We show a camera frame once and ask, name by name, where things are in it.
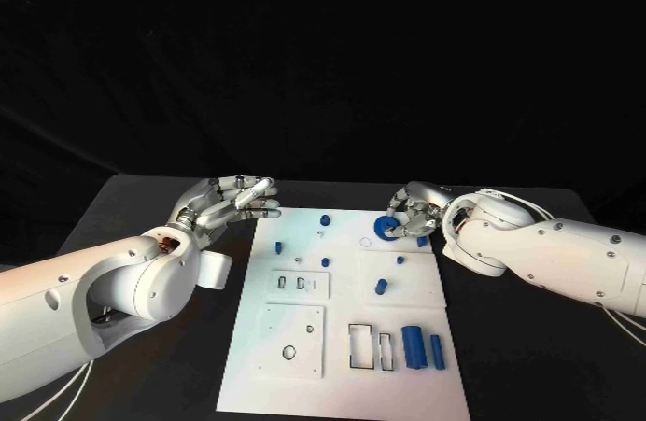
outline robotic hand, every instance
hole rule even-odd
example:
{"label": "robotic hand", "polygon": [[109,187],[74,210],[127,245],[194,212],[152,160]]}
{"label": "robotic hand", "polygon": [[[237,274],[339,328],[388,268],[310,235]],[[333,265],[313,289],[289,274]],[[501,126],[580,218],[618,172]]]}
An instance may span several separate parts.
{"label": "robotic hand", "polygon": [[[231,258],[201,250],[228,222],[280,217],[276,193],[271,178],[202,180],[166,226],[0,273],[0,402],[172,319],[195,284],[224,287]],[[90,302],[111,308],[96,320]]]}
{"label": "robotic hand", "polygon": [[[410,222],[397,226],[394,210],[404,202]],[[417,181],[397,192],[380,219],[375,232],[388,240],[426,236],[442,225],[445,255],[479,274],[501,276],[509,268],[530,284],[606,310],[646,316],[645,236],[556,219],[505,192],[483,189],[457,196]]]}

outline black curtain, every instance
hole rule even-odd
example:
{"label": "black curtain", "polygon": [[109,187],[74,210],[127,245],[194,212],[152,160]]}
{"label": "black curtain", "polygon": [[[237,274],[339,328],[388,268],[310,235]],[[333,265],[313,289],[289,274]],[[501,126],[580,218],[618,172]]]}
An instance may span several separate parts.
{"label": "black curtain", "polygon": [[644,10],[0,0],[0,217],[64,232],[111,174],[253,174],[570,188],[635,230]]}

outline white robotic arm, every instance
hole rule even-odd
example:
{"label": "white robotic arm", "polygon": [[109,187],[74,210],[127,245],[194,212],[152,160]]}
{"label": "white robotic arm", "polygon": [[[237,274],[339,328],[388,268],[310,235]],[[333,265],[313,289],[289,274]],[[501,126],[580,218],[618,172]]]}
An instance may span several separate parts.
{"label": "white robotic arm", "polygon": [[[270,178],[202,180],[166,226],[0,273],[0,402],[172,319],[195,284],[222,288],[231,258],[201,250],[230,221],[280,216],[276,193]],[[88,301],[111,308],[94,322]]]}
{"label": "white robotic arm", "polygon": [[[442,224],[445,255],[488,276],[509,268],[535,286],[625,314],[646,316],[646,237],[553,215],[525,203],[544,218],[504,196],[483,189],[453,196],[430,183],[413,182],[394,196],[390,216],[400,203],[411,221],[385,231],[388,237],[423,236]],[[413,209],[421,212],[410,214]]]}

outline robotic arm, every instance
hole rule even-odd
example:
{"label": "robotic arm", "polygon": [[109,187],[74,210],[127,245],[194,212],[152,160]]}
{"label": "robotic arm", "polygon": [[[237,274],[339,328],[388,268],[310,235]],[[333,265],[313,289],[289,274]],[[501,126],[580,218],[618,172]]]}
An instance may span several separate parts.
{"label": "robotic arm", "polygon": [[554,218],[532,203],[491,189],[457,196],[414,181],[395,194],[387,218],[403,203],[410,222],[388,226],[387,220],[387,238],[427,236],[442,225],[445,255],[472,271],[501,276],[509,268],[530,284],[646,317],[645,236]]}
{"label": "robotic arm", "polygon": [[[270,178],[202,180],[166,226],[0,273],[0,402],[172,319],[195,284],[224,287],[231,258],[201,250],[228,222],[280,216],[276,193]],[[90,301],[111,308],[94,321]]]}

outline black table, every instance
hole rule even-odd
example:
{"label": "black table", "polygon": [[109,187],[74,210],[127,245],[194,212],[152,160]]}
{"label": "black table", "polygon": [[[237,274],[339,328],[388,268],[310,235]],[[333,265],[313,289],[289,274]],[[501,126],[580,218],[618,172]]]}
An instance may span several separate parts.
{"label": "black table", "polygon": [[[195,181],[113,177],[61,254],[139,235],[163,224]],[[284,206],[384,210],[401,185],[280,182],[279,188]],[[452,188],[457,193],[476,190]],[[538,203],[557,217],[593,221],[567,189],[501,190]],[[96,361],[67,420],[282,418],[215,411],[253,233],[254,222],[235,223],[209,248],[234,259],[225,290],[198,287],[178,317]],[[433,245],[473,421],[644,418],[646,350],[603,311],[530,286],[509,271],[499,278],[469,272],[442,255],[440,232],[433,235]],[[70,377],[2,404],[0,419],[21,419]],[[77,388],[78,383],[36,420],[58,419]]]}

